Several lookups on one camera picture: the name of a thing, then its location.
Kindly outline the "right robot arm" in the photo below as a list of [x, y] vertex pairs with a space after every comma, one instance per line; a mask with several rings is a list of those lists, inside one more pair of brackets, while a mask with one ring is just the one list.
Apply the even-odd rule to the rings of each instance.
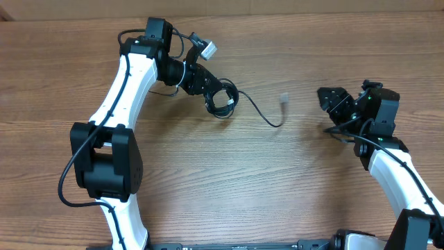
[[353, 98], [342, 87], [321, 87], [320, 107], [334, 126], [333, 138], [354, 145], [354, 152], [382, 187], [396, 217], [387, 241], [365, 233], [339, 233], [332, 249], [443, 248], [443, 204], [413, 166], [404, 142], [394, 136], [400, 95], [381, 83], [365, 81]]

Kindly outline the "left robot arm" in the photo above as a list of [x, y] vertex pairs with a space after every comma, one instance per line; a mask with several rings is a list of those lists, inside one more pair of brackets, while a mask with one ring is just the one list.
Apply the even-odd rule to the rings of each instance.
[[167, 20], [150, 17], [139, 37], [119, 40], [119, 69], [99, 109], [87, 123], [76, 122], [70, 131], [72, 157], [58, 184], [58, 196], [67, 206], [62, 186], [70, 168], [76, 182], [99, 206], [112, 234], [111, 249], [146, 249], [150, 237], [143, 225], [137, 192], [142, 184], [143, 161], [135, 138], [135, 125], [153, 84], [182, 88], [189, 95], [212, 95], [221, 82], [197, 60], [209, 60], [217, 50], [211, 40], [191, 33], [184, 60], [169, 55], [171, 39], [179, 34]]

